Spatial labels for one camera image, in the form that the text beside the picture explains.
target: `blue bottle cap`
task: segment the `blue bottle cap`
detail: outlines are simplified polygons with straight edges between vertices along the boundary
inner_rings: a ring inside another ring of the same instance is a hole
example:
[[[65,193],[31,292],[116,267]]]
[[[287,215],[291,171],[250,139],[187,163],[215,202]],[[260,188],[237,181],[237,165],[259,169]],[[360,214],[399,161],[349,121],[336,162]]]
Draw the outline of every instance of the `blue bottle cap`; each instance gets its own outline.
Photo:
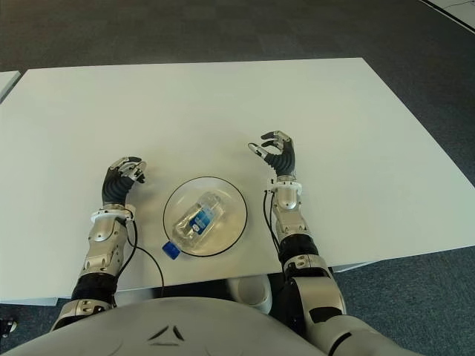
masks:
[[[162,250],[170,257],[172,260],[176,259],[180,254],[180,250],[175,246],[171,241],[168,241],[163,245]]]

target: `water bottle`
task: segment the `water bottle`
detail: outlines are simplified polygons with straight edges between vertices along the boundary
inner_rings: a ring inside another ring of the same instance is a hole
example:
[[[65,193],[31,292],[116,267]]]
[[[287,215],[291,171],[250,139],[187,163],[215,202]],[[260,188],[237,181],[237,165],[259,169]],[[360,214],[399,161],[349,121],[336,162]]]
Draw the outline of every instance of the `water bottle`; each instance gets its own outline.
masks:
[[[179,240],[181,245],[187,247],[196,246],[206,238],[223,213],[223,203],[219,196],[207,191],[175,223],[174,240]]]

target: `bottle label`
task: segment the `bottle label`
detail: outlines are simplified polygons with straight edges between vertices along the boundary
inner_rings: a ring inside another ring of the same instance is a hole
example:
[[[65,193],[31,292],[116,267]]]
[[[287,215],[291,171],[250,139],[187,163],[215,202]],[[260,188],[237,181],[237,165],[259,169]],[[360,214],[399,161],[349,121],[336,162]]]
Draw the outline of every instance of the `bottle label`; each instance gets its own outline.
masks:
[[[202,207],[198,214],[190,220],[190,226],[198,235],[201,235],[213,220],[213,217],[214,214],[210,208]]]

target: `wire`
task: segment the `wire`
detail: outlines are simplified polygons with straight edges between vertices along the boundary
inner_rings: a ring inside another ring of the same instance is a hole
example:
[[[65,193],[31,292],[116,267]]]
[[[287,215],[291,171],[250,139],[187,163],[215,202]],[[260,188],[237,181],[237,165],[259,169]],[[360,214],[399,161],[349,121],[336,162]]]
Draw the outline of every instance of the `wire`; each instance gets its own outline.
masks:
[[[473,2],[475,4],[475,0],[469,0],[469,1],[460,2],[458,4],[448,5],[446,7],[443,7],[442,9],[447,9],[449,7],[452,7],[452,6],[459,6],[459,5],[463,5],[463,4],[468,4],[469,2]]]
[[[135,241],[137,241],[137,225],[136,225],[135,221],[133,221],[133,223],[134,223]],[[130,246],[134,246],[134,245],[132,245],[132,242],[131,242],[131,240],[128,236],[127,236],[127,241],[128,241],[128,244]],[[148,252],[147,250],[145,250],[143,247],[137,246],[137,244],[135,244],[135,248],[137,250],[141,250],[143,253],[147,254],[152,259],[152,261],[154,261],[155,266],[157,267],[158,272],[160,273],[160,279],[162,280],[162,287],[161,287],[161,291],[160,291],[160,297],[163,298],[163,294],[164,294],[164,291],[165,291],[165,280],[163,278],[163,272],[162,272],[162,269],[160,268],[160,265],[158,264],[157,260],[155,260],[155,258],[151,255],[151,253]]]
[[[272,230],[272,204],[270,205],[270,220],[267,218],[267,211],[266,211],[266,202],[267,202],[267,194],[269,192],[267,190],[264,191],[264,199],[263,199],[263,203],[262,203],[262,209],[263,209],[263,214],[264,214],[264,219],[266,220],[266,225],[267,225],[267,228],[269,229],[270,231],[270,235],[271,235],[271,238],[272,238],[272,242],[274,243],[274,247],[275,247],[275,250],[277,251],[277,255],[279,255],[280,251],[279,251],[279,244],[278,244],[278,241],[277,241],[277,237],[275,237],[274,235],[274,231]]]
[[[281,249],[279,247],[279,242],[277,240],[277,237],[275,237],[274,231],[272,230],[272,206],[274,206],[274,196],[275,192],[272,192],[272,198],[270,198],[270,207],[269,207],[269,228],[270,228],[270,234],[272,235],[272,240],[274,241],[274,244],[277,246],[278,253],[281,252]]]
[[[122,274],[122,272],[124,272],[127,265],[131,262],[132,257],[135,254],[135,250],[137,250],[137,242],[138,242],[137,224],[135,223],[135,221],[133,221],[132,223],[134,224],[135,241],[134,241],[133,245],[131,244],[130,240],[128,241],[128,243],[130,243],[131,246],[133,247],[132,252],[131,252],[130,256],[128,257],[127,261],[125,261],[125,263],[122,265],[122,268],[119,270],[119,273],[116,276],[116,280],[119,280],[120,275]]]

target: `floor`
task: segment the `floor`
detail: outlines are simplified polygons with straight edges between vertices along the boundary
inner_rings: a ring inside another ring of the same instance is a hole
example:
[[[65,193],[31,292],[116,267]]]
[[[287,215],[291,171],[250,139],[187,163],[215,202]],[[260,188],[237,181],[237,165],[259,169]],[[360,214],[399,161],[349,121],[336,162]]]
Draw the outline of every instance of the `floor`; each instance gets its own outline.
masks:
[[[363,57],[475,183],[475,35],[417,0],[0,0],[0,71]],[[350,313],[426,355],[475,355],[475,248],[337,274]],[[224,296],[223,283],[168,295]],[[0,306],[45,333],[59,307]]]

